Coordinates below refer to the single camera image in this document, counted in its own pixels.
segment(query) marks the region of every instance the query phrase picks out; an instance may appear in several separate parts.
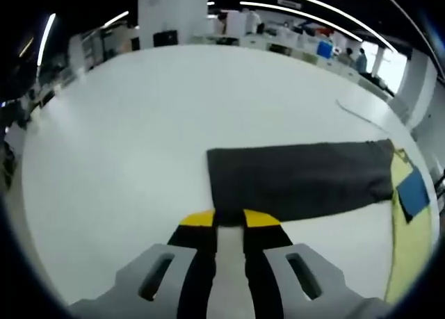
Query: ceiling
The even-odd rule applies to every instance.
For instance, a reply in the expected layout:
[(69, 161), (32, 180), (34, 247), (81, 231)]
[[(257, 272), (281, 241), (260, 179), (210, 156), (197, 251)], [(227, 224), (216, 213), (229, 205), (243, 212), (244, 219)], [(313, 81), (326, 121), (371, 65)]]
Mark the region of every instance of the ceiling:
[[(239, 1), (257, 1), (260, 3), (277, 4), (277, 0), (212, 0), (221, 8), (239, 8)], [(430, 54), (422, 37), (412, 27), (411, 23), (389, 0), (319, 0), (339, 8), (363, 21), (383, 35), (389, 35), (403, 40), (413, 47)], [(445, 24), (441, 21), (442, 5), (433, 0), (397, 0), (410, 14), (423, 31), (430, 36), (435, 33), (435, 50), (440, 57), (442, 67), (445, 67), (445, 51), (443, 38)], [(334, 22), (351, 31), (360, 29), (346, 18), (320, 6), (302, 2), (302, 11)], [(51, 37), (45, 49), (45, 56), (65, 51), (71, 35), (86, 32), (101, 26), (112, 17), (128, 10), (128, 20), (137, 24), (138, 0), (8, 0), (8, 7), (2, 6), (3, 41), (1, 50), (1, 98), (10, 99), (11, 77), (17, 76), (17, 71), (35, 71), (35, 60), (38, 47), (45, 29), (48, 16), (56, 13), (56, 20), (51, 29)], [(18, 54), (24, 45), (35, 38), (26, 56), (19, 58)]]

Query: white table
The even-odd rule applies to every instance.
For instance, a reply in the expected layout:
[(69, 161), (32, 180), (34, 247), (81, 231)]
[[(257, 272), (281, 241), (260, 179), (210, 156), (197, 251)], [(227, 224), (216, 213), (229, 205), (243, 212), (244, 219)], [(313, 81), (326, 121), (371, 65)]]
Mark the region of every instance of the white table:
[[(362, 111), (389, 134), (345, 112), (336, 102), (341, 96), (358, 107), (363, 102)], [(166, 243), (184, 216), (212, 208), (205, 159), (212, 147), (391, 136), (426, 181), (436, 239), (437, 205), (424, 160), (391, 111), (373, 110), (375, 101), (319, 67), (238, 47), (137, 51), (95, 68), (42, 109), (25, 142), (26, 218), (54, 286), (69, 304), (95, 298), (114, 284), (118, 269), (151, 244)], [(284, 228), (335, 262), (351, 288), (383, 297), (391, 207), (376, 206)]]

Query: desk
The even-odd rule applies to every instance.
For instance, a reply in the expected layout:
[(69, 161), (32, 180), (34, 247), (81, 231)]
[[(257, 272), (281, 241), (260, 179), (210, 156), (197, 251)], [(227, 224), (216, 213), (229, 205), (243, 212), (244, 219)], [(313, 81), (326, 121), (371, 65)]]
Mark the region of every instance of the desk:
[[(344, 95), (366, 100), (363, 112), (381, 101), (314, 65), (239, 47), (137, 51), (88, 72), (53, 98), (38, 129), (31, 124), (26, 134), (24, 207), (53, 285), (69, 304), (95, 298), (114, 284), (117, 270), (151, 244), (166, 243), (184, 216), (212, 208), (205, 159), (212, 147), (396, 138), (430, 189), (425, 162), (398, 118), (386, 112), (377, 121), (391, 130), (379, 130), (340, 108)], [(336, 238), (325, 220), (284, 228), (321, 244), (317, 250), (339, 265), (352, 289), (383, 297), (390, 204), (332, 222)]]

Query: white tabletop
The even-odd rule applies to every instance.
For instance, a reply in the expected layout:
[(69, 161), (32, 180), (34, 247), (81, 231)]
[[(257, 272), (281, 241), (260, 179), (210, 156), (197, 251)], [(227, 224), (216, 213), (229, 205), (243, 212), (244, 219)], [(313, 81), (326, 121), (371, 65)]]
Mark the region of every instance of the white tabletop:
[[(391, 111), (377, 117), (388, 131), (348, 114), (337, 104), (342, 96), (366, 101), (363, 112), (381, 101), (308, 63), (224, 46), (137, 51), (73, 82), (28, 130), (23, 160), (26, 218), (58, 292), (69, 304), (101, 295), (117, 270), (166, 243), (184, 216), (212, 208), (205, 152), (213, 147), (397, 136), (427, 183), (434, 233), (432, 182), (409, 133)], [(388, 202), (332, 217), (331, 234), (323, 227), (329, 218), (284, 228), (293, 240), (311, 240), (351, 288), (383, 297), (392, 255)], [(354, 256), (344, 257), (351, 248)], [(370, 275), (372, 265), (381, 268)]]

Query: window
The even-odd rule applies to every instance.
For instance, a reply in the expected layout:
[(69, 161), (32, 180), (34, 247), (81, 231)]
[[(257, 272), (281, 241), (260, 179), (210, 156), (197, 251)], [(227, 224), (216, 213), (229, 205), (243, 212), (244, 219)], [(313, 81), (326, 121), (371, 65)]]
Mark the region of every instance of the window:
[(377, 75), (383, 79), (388, 88), (394, 93), (397, 93), (401, 86), (406, 62), (407, 58), (403, 54), (395, 54), (389, 49), (385, 49), (383, 52), (383, 60), (378, 68)]
[(364, 53), (366, 54), (366, 59), (368, 60), (368, 64), (366, 64), (366, 72), (372, 72), (375, 57), (377, 56), (378, 45), (376, 45), (375, 43), (364, 41), (362, 43), (362, 48), (364, 50)]

